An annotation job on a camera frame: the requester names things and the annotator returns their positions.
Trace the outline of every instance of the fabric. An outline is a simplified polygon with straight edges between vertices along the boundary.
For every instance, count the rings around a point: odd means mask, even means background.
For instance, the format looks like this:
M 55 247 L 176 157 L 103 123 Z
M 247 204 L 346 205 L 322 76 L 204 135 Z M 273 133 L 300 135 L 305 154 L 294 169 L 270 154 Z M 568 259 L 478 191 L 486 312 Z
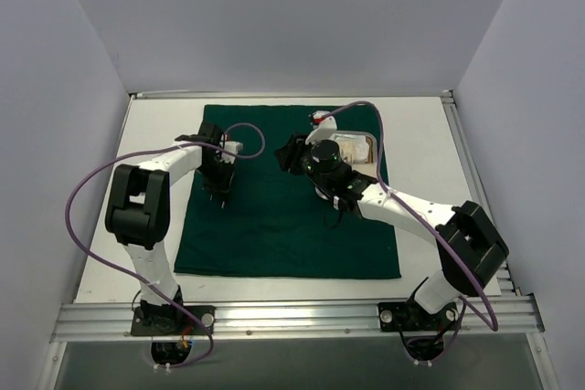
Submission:
M 266 136 L 258 159 L 236 161 L 230 200 L 222 209 L 209 201 L 196 175 L 186 211 L 175 272 L 236 277 L 395 279 L 400 277 L 394 228 L 337 212 L 302 175 L 280 170 L 274 150 L 294 132 L 309 132 L 309 114 L 335 107 L 207 105 L 204 117 L 222 129 L 246 121 Z M 379 139 L 374 112 L 355 107 L 335 116 L 340 130 L 371 132 Z M 241 153 L 260 148 L 258 134 L 237 128 L 230 139 Z

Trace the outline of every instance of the black mounting plate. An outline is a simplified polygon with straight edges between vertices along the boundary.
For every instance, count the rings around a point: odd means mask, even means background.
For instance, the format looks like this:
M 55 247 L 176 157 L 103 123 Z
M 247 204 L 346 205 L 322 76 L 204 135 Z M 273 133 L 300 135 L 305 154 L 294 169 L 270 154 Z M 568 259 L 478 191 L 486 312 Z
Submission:
M 384 311 L 391 312 L 391 320 Z M 420 309 L 418 305 L 404 301 L 381 302 L 378 304 L 378 321 L 382 332 L 398 332 L 399 324 L 403 332 L 439 332 L 446 328 L 452 319 L 447 317 L 447 312 L 452 311 L 455 319 L 459 317 L 457 305 L 454 301 L 445 305 L 436 314 L 430 315 Z
M 207 305 L 196 305 L 196 306 L 189 306 L 183 305 L 188 311 L 190 311 L 193 315 L 195 315 L 201 321 L 208 322 L 210 321 L 210 325 L 207 329 L 213 333 L 213 326 L 215 323 L 215 315 L 216 315 L 216 308 L 214 306 L 207 306 Z M 210 314 L 212 319 L 209 319 L 206 314 Z M 165 336 L 165 335 L 182 335 L 183 331 L 186 327 L 190 324 L 189 321 L 186 321 L 179 327 L 163 327 L 160 324 L 154 324 L 152 321 L 143 319 L 143 312 L 140 307 L 137 307 L 134 310 L 134 316 L 132 319 L 132 328 L 130 330 L 130 334 L 134 337 L 157 337 L 157 336 Z M 186 335 L 205 335 L 203 329 L 199 327 L 199 325 L 194 324 L 192 329 L 186 333 Z

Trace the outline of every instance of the screw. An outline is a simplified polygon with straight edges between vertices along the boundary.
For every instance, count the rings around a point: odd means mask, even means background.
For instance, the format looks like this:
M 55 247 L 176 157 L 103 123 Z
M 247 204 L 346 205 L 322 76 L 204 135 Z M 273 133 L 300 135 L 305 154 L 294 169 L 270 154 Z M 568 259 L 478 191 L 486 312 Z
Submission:
M 449 321 L 455 321 L 457 319 L 457 312 L 454 310 L 447 310 L 447 312 L 445 312 L 445 317 L 447 317 L 447 320 Z
M 392 321 L 392 312 L 388 310 L 383 310 L 380 313 L 380 320 L 383 323 L 390 323 Z
M 201 322 L 204 324 L 206 328 L 210 328 L 214 320 L 215 319 L 213 318 L 213 315 L 209 313 L 203 314 L 203 316 L 201 317 Z

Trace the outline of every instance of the white table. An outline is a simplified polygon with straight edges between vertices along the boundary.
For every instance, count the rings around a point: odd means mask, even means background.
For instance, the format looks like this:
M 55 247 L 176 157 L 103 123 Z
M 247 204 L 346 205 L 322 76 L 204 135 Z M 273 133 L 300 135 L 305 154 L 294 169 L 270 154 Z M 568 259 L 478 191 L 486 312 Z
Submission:
M 197 132 L 206 104 L 343 105 L 349 98 L 194 98 L 134 100 L 118 154 L 163 148 L 179 134 Z M 470 199 L 463 169 L 440 98 L 373 98 L 383 122 L 389 183 L 400 191 L 438 203 L 459 205 Z M 309 127 L 299 127 L 299 131 Z M 128 163 L 139 163 L 135 159 Z M 171 190 L 171 226 L 166 252 L 174 265 L 193 175 Z M 103 224 L 105 203 L 91 242 L 97 254 L 128 269 L 132 263 L 122 245 Z M 436 248 L 396 229 L 401 279 L 248 279 L 175 275 L 186 301 L 351 300 L 407 298 L 424 277 L 440 267 Z M 89 259 L 77 303 L 129 302 L 139 285 L 135 279 Z M 496 279 L 486 288 L 500 295 Z

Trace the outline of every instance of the wall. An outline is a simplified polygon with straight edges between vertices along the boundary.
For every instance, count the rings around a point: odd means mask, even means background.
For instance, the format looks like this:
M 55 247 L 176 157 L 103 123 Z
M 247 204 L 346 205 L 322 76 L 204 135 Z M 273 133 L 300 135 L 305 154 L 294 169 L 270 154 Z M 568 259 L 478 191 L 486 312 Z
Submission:
M 456 100 L 564 389 L 585 387 L 585 0 L 505 0 Z
M 502 0 L 80 0 L 130 91 L 452 89 Z
M 82 262 L 65 200 L 114 153 L 128 97 L 77 0 L 0 0 L 0 10 L 0 388 L 30 390 Z M 104 185 L 74 207 L 86 242 Z

